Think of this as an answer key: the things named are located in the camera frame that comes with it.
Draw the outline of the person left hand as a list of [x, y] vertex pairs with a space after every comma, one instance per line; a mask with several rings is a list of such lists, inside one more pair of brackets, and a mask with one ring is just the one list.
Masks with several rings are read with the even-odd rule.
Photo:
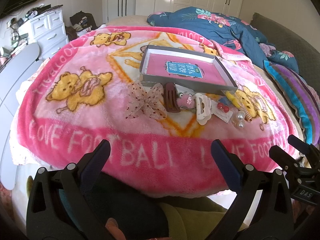
[[109, 218], [105, 227], [116, 240], [126, 240], [123, 232], [118, 228], [118, 224], [115, 219]]

